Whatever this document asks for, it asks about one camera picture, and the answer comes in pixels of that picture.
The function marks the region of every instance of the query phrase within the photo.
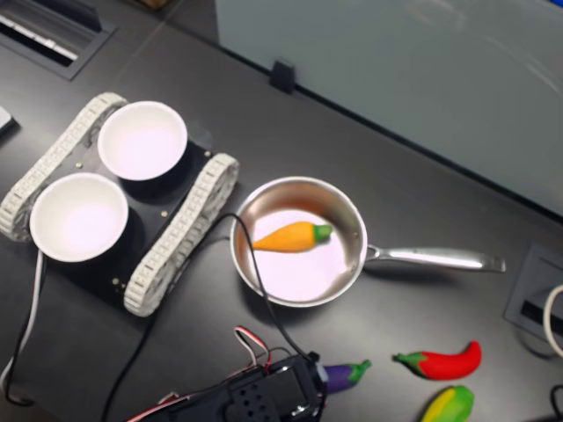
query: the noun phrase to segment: metal pot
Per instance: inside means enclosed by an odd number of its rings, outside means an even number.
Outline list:
[[[342,295],[366,261],[395,260],[459,270],[503,273],[502,258],[446,248],[382,249],[368,244],[360,213],[336,187],[314,178],[280,178],[254,191],[238,210],[251,238],[258,239],[292,222],[331,224],[330,240],[301,253],[256,251],[270,300],[294,308],[327,303]],[[233,223],[230,250],[238,273],[261,295],[242,229]]]

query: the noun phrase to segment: red chili pepper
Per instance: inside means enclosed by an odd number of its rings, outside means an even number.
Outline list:
[[[481,363],[481,347],[472,341],[460,354],[417,352],[398,354],[394,360],[429,380],[456,380],[469,375]]]

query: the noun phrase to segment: toy vegetable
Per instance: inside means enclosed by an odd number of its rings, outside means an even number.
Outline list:
[[[456,380],[469,375],[481,363],[481,347],[472,341],[460,354],[429,352],[398,354],[394,360],[429,380]]]
[[[466,422],[472,406],[473,393],[468,388],[449,387],[432,401],[420,422]]]
[[[348,363],[346,365],[325,367],[326,374],[328,375],[326,392],[332,394],[345,389],[351,389],[362,379],[369,367],[371,367],[369,360],[365,360],[360,365]]]
[[[294,222],[252,242],[252,247],[257,251],[308,251],[315,244],[326,240],[332,232],[333,228],[326,224],[317,226],[312,222]]]

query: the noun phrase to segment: toy eggplant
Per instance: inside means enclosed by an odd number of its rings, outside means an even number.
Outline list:
[[[360,365],[353,363],[325,367],[328,375],[326,391],[328,394],[338,393],[354,387],[363,377],[366,370],[371,367],[371,362],[365,360]]]
[[[420,422],[466,422],[473,400],[473,393],[467,387],[449,387],[432,401]]]
[[[327,224],[318,226],[312,222],[294,222],[256,242],[252,242],[252,247],[256,251],[308,251],[319,242],[328,239],[332,232],[333,228]]]

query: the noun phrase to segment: white track belt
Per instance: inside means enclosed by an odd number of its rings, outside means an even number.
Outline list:
[[[133,272],[125,289],[125,308],[139,317],[155,311],[229,198],[237,176],[238,162],[226,154],[205,164],[178,213]]]
[[[47,187],[50,176],[80,142],[91,142],[107,117],[125,104],[126,99],[111,92],[100,94],[88,103],[53,146],[5,196],[0,204],[1,233],[18,242],[32,240],[29,215],[33,203]]]

